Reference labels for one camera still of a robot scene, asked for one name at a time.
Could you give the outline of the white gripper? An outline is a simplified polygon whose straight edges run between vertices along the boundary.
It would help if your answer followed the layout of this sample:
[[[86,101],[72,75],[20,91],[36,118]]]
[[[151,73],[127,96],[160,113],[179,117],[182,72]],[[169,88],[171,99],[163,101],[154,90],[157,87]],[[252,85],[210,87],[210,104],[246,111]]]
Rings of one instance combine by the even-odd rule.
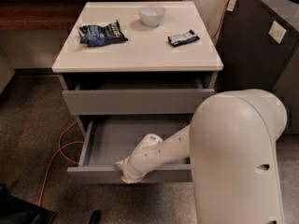
[[[116,161],[115,166],[118,168],[122,168],[123,176],[121,177],[121,180],[126,184],[137,183],[141,181],[146,175],[143,172],[137,171],[130,163],[129,158],[126,158],[122,161]]]

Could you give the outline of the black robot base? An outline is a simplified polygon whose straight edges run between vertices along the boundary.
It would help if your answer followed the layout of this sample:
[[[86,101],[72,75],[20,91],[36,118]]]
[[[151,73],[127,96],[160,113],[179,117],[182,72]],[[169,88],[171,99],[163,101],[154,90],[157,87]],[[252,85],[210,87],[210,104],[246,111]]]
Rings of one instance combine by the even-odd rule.
[[[0,184],[0,224],[52,224],[56,214],[38,205],[8,194]]]

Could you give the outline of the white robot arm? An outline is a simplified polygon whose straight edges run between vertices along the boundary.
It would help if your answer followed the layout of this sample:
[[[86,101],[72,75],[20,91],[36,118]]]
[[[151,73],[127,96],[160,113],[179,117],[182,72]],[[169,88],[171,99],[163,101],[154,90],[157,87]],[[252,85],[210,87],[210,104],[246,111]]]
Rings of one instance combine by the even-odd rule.
[[[116,166],[133,184],[189,158],[198,224],[285,224],[276,141],[286,123],[284,104],[268,91],[218,93],[190,125],[166,140],[146,135]]]

